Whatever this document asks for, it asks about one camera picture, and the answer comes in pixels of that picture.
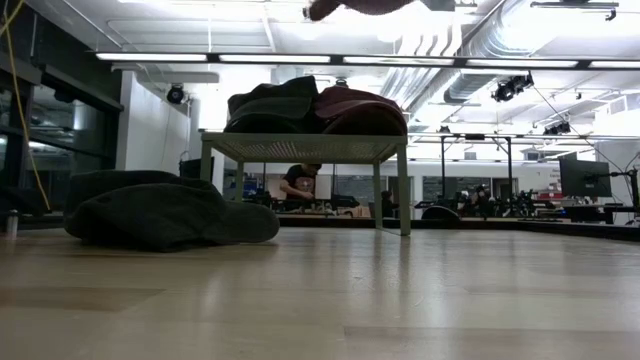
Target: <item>ceiling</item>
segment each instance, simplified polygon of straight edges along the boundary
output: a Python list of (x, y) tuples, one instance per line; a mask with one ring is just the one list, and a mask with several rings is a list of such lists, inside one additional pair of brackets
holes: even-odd
[[(188, 4), (180, 4), (181, 1), (27, 0), (42, 15), (100, 51), (408, 55), (453, 54), (469, 31), (500, 2), (475, 0), (477, 7), (471, 11), (460, 8), (452, 26), (452, 20), (444, 21), (442, 13), (431, 13), (419, 3), (383, 17), (364, 16), (341, 8), (322, 23), (312, 24), (302, 16), (301, 9), (308, 0), (184, 0)], [(531, 56), (638, 57), (640, 26), (636, 24), (640, 21), (640, 2), (618, 2), (621, 7), (613, 21), (605, 21), (607, 14), (602, 11), (531, 9), (506, 28), (509, 30), (506, 35), (513, 43), (538, 39), (539, 47)], [(497, 25), (489, 21), (487, 26)], [(148, 70), (206, 72), (218, 68), (183, 64)], [(278, 69), (278, 74), (283, 74), (278, 80), (288, 80), (291, 74), (313, 74), (330, 84), (335, 77), (346, 77), (353, 79), (356, 87), (382, 93), (402, 104), (403, 96), (411, 96), (408, 84), (425, 74), (417, 70), (398, 73), (402, 81), (394, 90), (389, 88), (394, 71), (289, 65)], [(419, 91), (433, 86), (428, 80), (435, 73), (425, 75), (427, 82), (418, 86)], [(532, 75), (540, 94), (529, 89), (511, 102), (497, 104), (491, 93), (497, 81), (508, 78), (498, 74), (464, 106), (442, 105), (442, 99), (427, 99), (413, 113), (410, 125), (416, 131), (435, 131), (441, 124), (447, 124), (460, 132), (473, 129), (487, 133), (542, 133), (545, 125), (558, 120), (554, 117), (558, 111), (563, 116), (568, 114), (575, 126), (590, 132), (589, 125), (596, 119), (595, 110), (640, 90), (640, 74), (633, 72), (533, 71)]]

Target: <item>yellow cable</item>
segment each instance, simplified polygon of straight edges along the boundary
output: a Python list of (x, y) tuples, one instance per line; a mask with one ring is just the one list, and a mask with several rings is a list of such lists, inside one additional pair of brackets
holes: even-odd
[(17, 75), (18, 73), (16, 72), (16, 64), (15, 64), (15, 59), (13, 57), (13, 42), (11, 41), (11, 31), (9, 30), (9, 25), (11, 25), (11, 21), (13, 21), (13, 19), (15, 18), (16, 14), (18, 13), (18, 10), (20, 10), (20, 7), (22, 6), (23, 3), (24, 3), (24, 0), (18, 3), (18, 6), (16, 7), (16, 9), (13, 11), (13, 14), (11, 14), (9, 18), (7, 18), (6, 13), (4, 14), (4, 17), (7, 21), (2, 27), (2, 29), (0, 30), (0, 36), (2, 36), (5, 30), (7, 31), (7, 45), (9, 47), (9, 62), (11, 63), (11, 72), (13, 75), (13, 87), (15, 89), (15, 96), (18, 97), (18, 101), (16, 101), (16, 103), (18, 104), (18, 112), (20, 113), (20, 121), (22, 122), (22, 131), (24, 132), (24, 142), (25, 144), (27, 144), (27, 153), (29, 154), (29, 159), (31, 159), (31, 166), (33, 167), (33, 173), (36, 176), (36, 183), (38, 184), (38, 189), (40, 190), (40, 194), (42, 194), (42, 199), (44, 200), (44, 203), (47, 206), (47, 210), (51, 211), (51, 205), (49, 204), (47, 193), (44, 191), (44, 188), (42, 187), (42, 182), (40, 181), (40, 175), (38, 174), (38, 169), (36, 168), (36, 162), (33, 158), (33, 153), (29, 148), (29, 130), (27, 128), (27, 120), (25, 119), (25, 116), (24, 116), (24, 110), (22, 109), (22, 101), (20, 99), (20, 88), (18, 87), (18, 75)]

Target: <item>desk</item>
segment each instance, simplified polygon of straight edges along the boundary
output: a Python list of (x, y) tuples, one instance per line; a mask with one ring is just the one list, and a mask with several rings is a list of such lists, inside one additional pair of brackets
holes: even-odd
[(411, 234), (406, 136), (230, 134), (202, 132), (200, 178), (211, 181), (211, 151), (238, 163), (236, 199), (242, 201), (245, 163), (373, 165), (376, 227), (382, 228), (380, 165), (397, 154), (400, 234)]
[(633, 206), (611, 205), (573, 205), (565, 206), (564, 209), (571, 222), (604, 221), (608, 225), (614, 225), (615, 213), (636, 213), (637, 211)]

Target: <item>wooden floor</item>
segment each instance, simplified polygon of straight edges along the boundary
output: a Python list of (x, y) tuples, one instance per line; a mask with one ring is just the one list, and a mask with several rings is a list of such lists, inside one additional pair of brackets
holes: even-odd
[(283, 229), (178, 254), (1, 243), (0, 359), (624, 360), (640, 247), (519, 232)]

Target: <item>computer monitor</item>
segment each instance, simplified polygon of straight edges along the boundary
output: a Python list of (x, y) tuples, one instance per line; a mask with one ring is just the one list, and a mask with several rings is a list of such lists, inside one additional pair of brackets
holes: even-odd
[(609, 163), (560, 159), (564, 196), (611, 197)]

